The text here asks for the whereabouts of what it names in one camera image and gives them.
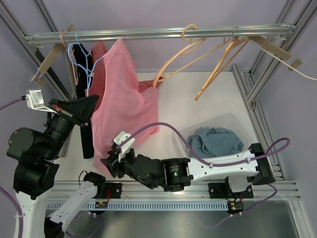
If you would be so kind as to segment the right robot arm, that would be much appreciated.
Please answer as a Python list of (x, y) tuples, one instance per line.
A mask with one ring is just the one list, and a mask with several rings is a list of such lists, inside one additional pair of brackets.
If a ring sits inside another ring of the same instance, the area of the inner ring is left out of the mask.
[(195, 158), (151, 159), (135, 155), (130, 149), (123, 158), (109, 151), (101, 159), (113, 178), (129, 176), (149, 189), (162, 187), (165, 192), (183, 191), (192, 184), (209, 180), (225, 181), (224, 191), (230, 197), (247, 190), (249, 185), (267, 185), (276, 181), (271, 164), (259, 143), (238, 154), (208, 158), (205, 163)]

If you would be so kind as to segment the blue t shirt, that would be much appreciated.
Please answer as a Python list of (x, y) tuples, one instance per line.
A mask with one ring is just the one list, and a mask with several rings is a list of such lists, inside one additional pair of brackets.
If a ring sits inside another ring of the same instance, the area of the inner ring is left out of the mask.
[(244, 147), (233, 131), (223, 127), (200, 127), (187, 138), (187, 143), (200, 158), (234, 155)]

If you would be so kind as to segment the blue wire hanger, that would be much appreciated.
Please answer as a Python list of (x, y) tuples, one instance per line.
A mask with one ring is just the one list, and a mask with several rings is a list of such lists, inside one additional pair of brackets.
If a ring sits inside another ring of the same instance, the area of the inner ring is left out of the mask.
[(94, 62), (92, 58), (92, 51), (87, 51), (83, 47), (84, 51), (81, 51), (78, 45), (71, 43), (68, 46), (68, 58), (71, 63), (77, 68), (77, 86), (79, 86), (79, 94), (77, 97), (88, 97), (89, 88), (94, 76)]
[(78, 45), (79, 48), (81, 49), (81, 51), (84, 51), (84, 50), (83, 50), (83, 45), (82, 45), (81, 42), (79, 42), (79, 40), (78, 40), (78, 31), (77, 31), (77, 30), (75, 31), (75, 40), (76, 40), (76, 42), (75, 42), (74, 44), (75, 44), (75, 45)]

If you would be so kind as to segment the dark pink t shirt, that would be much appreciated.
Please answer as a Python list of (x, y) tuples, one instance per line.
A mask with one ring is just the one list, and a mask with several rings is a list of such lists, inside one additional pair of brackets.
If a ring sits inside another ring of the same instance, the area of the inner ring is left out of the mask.
[(103, 61), (103, 56), (107, 53), (106, 46), (102, 42), (96, 42), (92, 47), (92, 58), (95, 65), (94, 76), (89, 88), (89, 95), (98, 95), (99, 99), (96, 103), (94, 111), (96, 111), (102, 102), (105, 83), (106, 83), (106, 69)]

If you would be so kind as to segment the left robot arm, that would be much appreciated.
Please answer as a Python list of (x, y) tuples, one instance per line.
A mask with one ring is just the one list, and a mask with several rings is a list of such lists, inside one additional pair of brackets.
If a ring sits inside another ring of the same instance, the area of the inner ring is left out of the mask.
[(22, 127), (9, 138), (7, 156), (18, 161), (14, 172), (17, 210), (16, 236), (19, 238), (62, 238), (67, 227), (92, 198), (106, 193), (105, 177), (90, 172), (75, 193), (54, 213), (46, 216), (47, 203), (59, 168), (53, 161), (64, 146), (75, 125), (87, 126), (97, 95), (72, 101), (51, 99), (48, 106), (37, 106), (39, 97), (26, 94), (28, 107), (53, 113), (44, 132)]

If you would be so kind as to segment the light pink t shirt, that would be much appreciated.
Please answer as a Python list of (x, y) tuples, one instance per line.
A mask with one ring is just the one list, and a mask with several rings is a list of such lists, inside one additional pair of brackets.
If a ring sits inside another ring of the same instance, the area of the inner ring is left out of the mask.
[(122, 39), (103, 56), (106, 69), (105, 92), (91, 118), (93, 167), (106, 175), (100, 159), (106, 159), (113, 139), (121, 132), (133, 134), (158, 121), (159, 91), (152, 81), (139, 81), (136, 67)]

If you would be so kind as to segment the light wooden hanger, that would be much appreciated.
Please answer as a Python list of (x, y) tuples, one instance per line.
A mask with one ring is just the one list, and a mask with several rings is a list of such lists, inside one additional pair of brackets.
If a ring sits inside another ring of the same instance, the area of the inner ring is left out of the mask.
[(187, 41), (189, 42), (189, 45), (187, 45), (186, 47), (184, 47), (183, 49), (181, 49), (179, 52), (177, 52), (174, 56), (172, 56), (162, 67), (161, 69), (157, 72), (154, 80), (153, 80), (153, 84), (152, 86), (154, 88), (156, 88), (161, 82), (165, 81), (166, 79), (172, 77), (173, 75), (177, 74), (178, 72), (184, 70), (185, 68), (189, 67), (190, 65), (194, 64), (195, 62), (199, 61), (200, 59), (206, 57), (207, 55), (213, 53), (214, 51), (216, 51), (217, 49), (221, 48), (222, 46), (226, 45), (229, 42), (229, 39), (227, 39), (226, 37), (222, 37), (222, 43), (217, 44), (217, 46), (206, 52), (205, 54), (201, 55), (200, 57), (196, 58), (195, 60), (191, 61), (190, 63), (186, 64), (185, 66), (179, 68), (178, 70), (171, 72), (168, 76), (165, 76), (164, 72), (165, 70), (168, 68), (168, 66), (174, 62), (179, 56), (184, 56), (186, 54), (189, 54), (191, 52), (193, 52), (194, 50), (196, 50), (197, 48), (199, 48), (206, 40), (207, 37), (202, 37), (199, 38), (198, 40), (193, 40), (193, 38), (191, 37), (185, 37), (185, 33), (188, 29), (194, 29), (194, 30), (198, 30), (198, 27), (196, 24), (190, 24), (188, 26), (186, 26), (183, 31), (181, 32), (181, 38), (183, 41)]

